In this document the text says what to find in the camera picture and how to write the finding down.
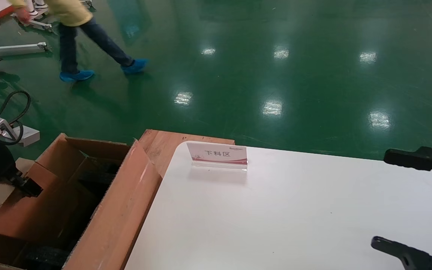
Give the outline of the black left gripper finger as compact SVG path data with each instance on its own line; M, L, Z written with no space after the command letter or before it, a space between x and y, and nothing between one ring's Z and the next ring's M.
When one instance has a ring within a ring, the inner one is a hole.
M29 177L14 176L12 184L21 193L29 198L37 198L43 191L43 188Z

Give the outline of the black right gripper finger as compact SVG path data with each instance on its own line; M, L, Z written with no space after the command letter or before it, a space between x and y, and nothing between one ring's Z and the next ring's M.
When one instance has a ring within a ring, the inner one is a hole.
M384 162L421 171L432 171L432 148L420 147L414 152L388 149L384 154Z
M371 247L398 258L405 270L432 270L432 255L383 237L373 237Z

